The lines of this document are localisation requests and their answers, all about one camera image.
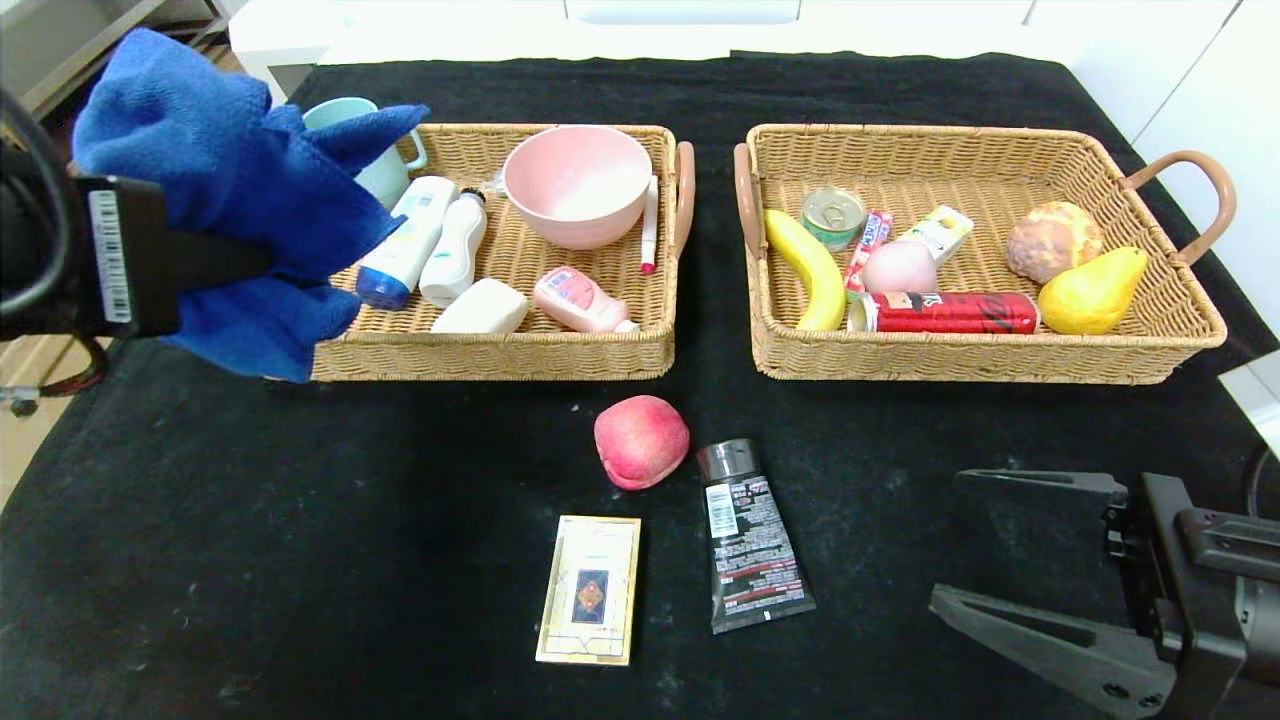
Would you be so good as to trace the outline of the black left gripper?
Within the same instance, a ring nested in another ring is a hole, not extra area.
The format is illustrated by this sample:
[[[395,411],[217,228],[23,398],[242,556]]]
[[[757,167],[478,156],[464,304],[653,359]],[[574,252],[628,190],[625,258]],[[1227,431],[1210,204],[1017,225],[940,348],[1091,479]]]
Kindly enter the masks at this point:
[[[65,275],[32,305],[3,318],[3,340],[26,334],[159,337],[180,329],[179,296],[266,275],[259,245],[166,228],[156,184],[116,176],[72,181],[82,224]],[[33,284],[49,264],[55,220],[35,159],[3,143],[3,297]]]

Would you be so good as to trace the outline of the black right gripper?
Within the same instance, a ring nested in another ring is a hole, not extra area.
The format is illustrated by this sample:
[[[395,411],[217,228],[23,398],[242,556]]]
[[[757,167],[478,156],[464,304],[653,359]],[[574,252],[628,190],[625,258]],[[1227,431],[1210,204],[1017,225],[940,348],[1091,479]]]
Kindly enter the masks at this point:
[[[1129,491],[1106,473],[969,469],[954,529],[1007,562],[1107,562]],[[1197,507],[1144,471],[1129,507],[1139,633],[937,584],[946,625],[1116,719],[1277,717],[1277,521]]]

